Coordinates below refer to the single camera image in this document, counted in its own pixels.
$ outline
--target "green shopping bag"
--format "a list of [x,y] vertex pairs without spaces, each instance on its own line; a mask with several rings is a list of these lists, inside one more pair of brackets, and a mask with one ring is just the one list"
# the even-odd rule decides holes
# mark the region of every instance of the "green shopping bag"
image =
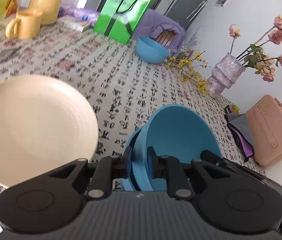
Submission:
[[94,31],[128,43],[152,0],[106,0]]

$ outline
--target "calligraphy tablecloth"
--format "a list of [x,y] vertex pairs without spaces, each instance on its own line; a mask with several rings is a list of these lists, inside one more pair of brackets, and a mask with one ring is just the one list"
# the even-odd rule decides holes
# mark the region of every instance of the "calligraphy tablecloth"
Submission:
[[[18,75],[39,74],[75,87],[91,104],[99,125],[99,142],[93,162],[120,155],[132,134],[151,114],[166,104],[196,111],[210,126],[222,155],[264,174],[253,160],[243,162],[226,126],[224,97],[212,99],[164,64],[147,64],[138,58],[135,42],[120,44],[106,36],[54,25],[41,28],[32,40],[0,39],[0,49],[21,47],[19,54],[0,64],[0,82]],[[115,183],[121,189],[120,182]]]

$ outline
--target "purple plastic bag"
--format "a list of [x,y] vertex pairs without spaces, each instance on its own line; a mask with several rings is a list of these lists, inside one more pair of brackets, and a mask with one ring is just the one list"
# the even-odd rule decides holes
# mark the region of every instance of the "purple plastic bag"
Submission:
[[83,8],[76,8],[73,13],[73,17],[82,21],[88,21],[92,26],[96,23],[99,15],[99,12]]
[[61,5],[58,13],[58,18],[65,15],[73,16],[75,9],[76,7],[72,5]]

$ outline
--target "purple cloth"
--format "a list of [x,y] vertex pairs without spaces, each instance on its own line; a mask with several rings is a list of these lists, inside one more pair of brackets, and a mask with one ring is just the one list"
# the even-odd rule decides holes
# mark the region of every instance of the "purple cloth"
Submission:
[[247,141],[242,137],[241,133],[239,133],[239,131],[236,128],[234,128],[233,126],[229,126],[229,128],[238,135],[238,137],[241,141],[241,144],[242,144],[244,155],[248,158],[250,156],[252,156],[253,155],[253,148],[251,147],[251,145],[249,143],[247,143]]
[[157,38],[163,31],[169,30],[175,33],[175,37],[167,49],[178,54],[182,47],[183,39],[185,38],[185,30],[175,21],[171,20],[163,14],[148,9],[137,27],[132,39],[137,40],[139,36]]

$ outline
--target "mug handle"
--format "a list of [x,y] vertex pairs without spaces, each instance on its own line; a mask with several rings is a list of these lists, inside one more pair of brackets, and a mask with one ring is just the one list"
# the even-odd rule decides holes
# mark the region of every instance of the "mug handle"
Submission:
[[18,24],[20,23],[21,19],[15,18],[11,22],[9,22],[6,30],[5,35],[8,39],[15,39],[19,35],[19,28]]

